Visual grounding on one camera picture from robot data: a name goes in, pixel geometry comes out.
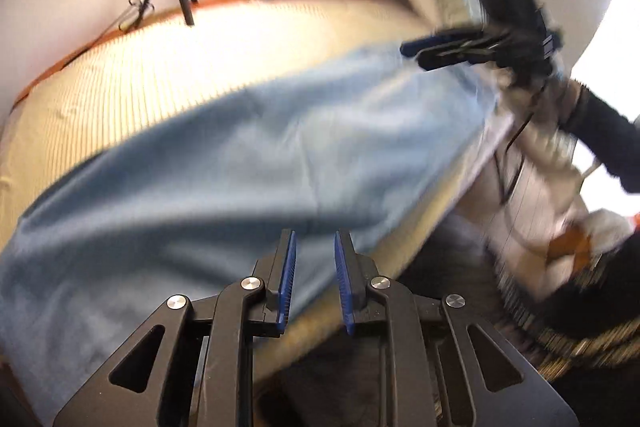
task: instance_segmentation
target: blue fabric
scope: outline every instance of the blue fabric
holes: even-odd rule
[[[86,161],[0,256],[0,343],[44,425],[167,297],[200,299],[298,233],[292,315],[367,252],[479,132],[495,94],[398,44],[247,87]]]

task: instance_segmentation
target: mattress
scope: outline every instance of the mattress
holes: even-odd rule
[[[82,160],[207,100],[302,71],[365,44],[429,33],[389,2],[270,0],[202,7],[102,44],[38,84],[0,142],[0,247],[43,190]],[[492,78],[486,70],[486,81]],[[397,276],[472,183],[511,126],[497,112],[402,223],[372,252]],[[260,380],[304,355],[340,326],[336,288],[316,299],[278,341],[255,355]]]

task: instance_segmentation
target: blue cloth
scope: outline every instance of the blue cloth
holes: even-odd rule
[[[292,315],[367,252],[479,132],[494,92],[398,44],[247,87],[78,166],[0,256],[0,343],[44,425],[167,297],[200,299],[298,234]]]

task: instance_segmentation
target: triangular cutout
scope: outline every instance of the triangular cutout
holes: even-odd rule
[[[484,384],[489,391],[497,393],[510,385],[522,383],[520,372],[484,331],[477,326],[469,326],[467,331],[480,364]]]
[[[109,375],[109,382],[136,393],[144,393],[164,335],[164,326],[154,326]]]

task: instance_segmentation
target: black sleeve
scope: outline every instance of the black sleeve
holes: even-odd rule
[[[584,142],[627,192],[640,192],[640,130],[624,116],[583,87],[561,129]]]

